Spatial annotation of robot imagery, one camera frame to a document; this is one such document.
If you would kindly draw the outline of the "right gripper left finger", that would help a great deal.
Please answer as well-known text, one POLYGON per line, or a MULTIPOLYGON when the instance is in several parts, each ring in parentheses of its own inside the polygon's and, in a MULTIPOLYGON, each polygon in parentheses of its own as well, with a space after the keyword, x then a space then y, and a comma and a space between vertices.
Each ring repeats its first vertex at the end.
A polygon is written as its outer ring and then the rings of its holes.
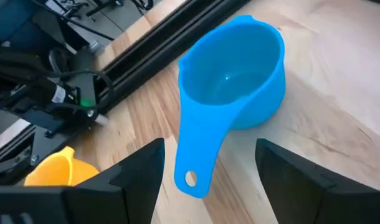
POLYGON ((69 224, 150 224, 164 171, 164 139, 64 193, 69 224))

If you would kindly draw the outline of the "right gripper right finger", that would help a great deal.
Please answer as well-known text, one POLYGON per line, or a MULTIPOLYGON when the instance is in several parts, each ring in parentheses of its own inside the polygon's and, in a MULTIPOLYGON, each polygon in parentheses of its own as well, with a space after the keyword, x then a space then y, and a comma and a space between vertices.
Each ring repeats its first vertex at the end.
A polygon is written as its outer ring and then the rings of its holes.
POLYGON ((255 163, 279 224, 380 224, 380 190, 267 139, 257 140, 255 163))

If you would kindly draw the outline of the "blue chair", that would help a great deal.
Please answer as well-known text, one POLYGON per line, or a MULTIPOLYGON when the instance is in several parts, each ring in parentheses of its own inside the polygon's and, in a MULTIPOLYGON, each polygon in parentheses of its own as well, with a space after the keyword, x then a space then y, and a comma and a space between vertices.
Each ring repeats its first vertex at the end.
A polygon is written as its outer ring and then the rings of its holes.
POLYGON ((47 0, 0 0, 0 44, 50 37, 64 42, 61 21, 46 11, 47 0))

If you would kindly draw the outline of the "yellow measuring cup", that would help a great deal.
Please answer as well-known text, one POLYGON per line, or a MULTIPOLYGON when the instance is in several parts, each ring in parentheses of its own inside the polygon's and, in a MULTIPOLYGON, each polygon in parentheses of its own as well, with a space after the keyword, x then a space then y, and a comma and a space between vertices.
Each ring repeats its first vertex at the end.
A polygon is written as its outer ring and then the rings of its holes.
POLYGON ((46 157, 30 174, 24 185, 76 186, 100 172, 91 164, 74 158, 75 150, 66 146, 46 157))

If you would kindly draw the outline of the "black table edge rail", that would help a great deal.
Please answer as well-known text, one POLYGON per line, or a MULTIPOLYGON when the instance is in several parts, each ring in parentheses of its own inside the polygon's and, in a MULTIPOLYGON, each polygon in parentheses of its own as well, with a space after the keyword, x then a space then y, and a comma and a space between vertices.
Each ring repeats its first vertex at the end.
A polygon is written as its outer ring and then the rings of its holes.
POLYGON ((107 113, 250 0, 161 0, 110 42, 95 67, 113 82, 107 113))

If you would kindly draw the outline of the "large teal-blue measuring cup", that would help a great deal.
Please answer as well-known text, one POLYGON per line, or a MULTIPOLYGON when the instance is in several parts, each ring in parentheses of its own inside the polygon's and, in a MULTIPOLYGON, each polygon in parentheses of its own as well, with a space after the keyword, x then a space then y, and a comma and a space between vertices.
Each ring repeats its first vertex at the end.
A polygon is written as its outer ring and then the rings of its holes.
POLYGON ((201 37, 179 60, 177 188, 196 198, 211 185, 231 129, 270 119, 285 96, 285 45, 274 26, 237 16, 201 37))

